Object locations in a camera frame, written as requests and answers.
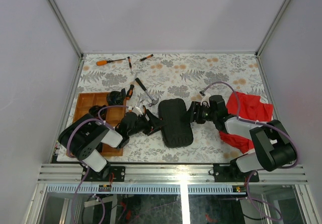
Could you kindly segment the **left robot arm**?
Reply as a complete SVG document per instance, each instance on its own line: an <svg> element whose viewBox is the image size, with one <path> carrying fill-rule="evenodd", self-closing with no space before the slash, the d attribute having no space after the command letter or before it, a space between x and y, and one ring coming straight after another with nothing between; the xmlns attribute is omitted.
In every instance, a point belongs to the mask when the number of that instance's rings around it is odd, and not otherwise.
<svg viewBox="0 0 322 224"><path fill-rule="evenodd" d="M93 170L93 176L105 181L110 175L109 162L99 153L99 144L121 149L129 138L139 132L150 136L161 130L166 123L145 107L134 107L125 113L115 128L109 128L103 120L87 113L66 128L58 142L66 148L66 154Z"/></svg>

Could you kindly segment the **black plastic tool case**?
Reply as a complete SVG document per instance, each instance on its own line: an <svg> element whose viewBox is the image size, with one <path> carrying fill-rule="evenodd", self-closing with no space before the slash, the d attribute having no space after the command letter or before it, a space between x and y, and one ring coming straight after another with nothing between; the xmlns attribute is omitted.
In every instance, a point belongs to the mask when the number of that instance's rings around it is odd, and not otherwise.
<svg viewBox="0 0 322 224"><path fill-rule="evenodd" d="M192 144L194 138L190 122L183 121L186 112L186 104L180 98L159 103L158 116L165 123L161 132L166 147L180 148Z"/></svg>

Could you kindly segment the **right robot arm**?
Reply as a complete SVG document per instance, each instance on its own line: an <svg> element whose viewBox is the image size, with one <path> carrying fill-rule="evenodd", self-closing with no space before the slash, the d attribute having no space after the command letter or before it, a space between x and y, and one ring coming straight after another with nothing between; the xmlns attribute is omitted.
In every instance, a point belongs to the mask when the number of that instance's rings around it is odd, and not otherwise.
<svg viewBox="0 0 322 224"><path fill-rule="evenodd" d="M255 151L235 159L235 165L229 168L230 177L240 181L249 171L264 169L271 172L287 169L289 163L296 164L297 150L283 124L278 120L262 122L242 118L238 94L233 95L237 103L236 114L229 113L221 95L206 96L202 102L193 101L185 114L187 122L212 122L220 132L252 141Z"/></svg>

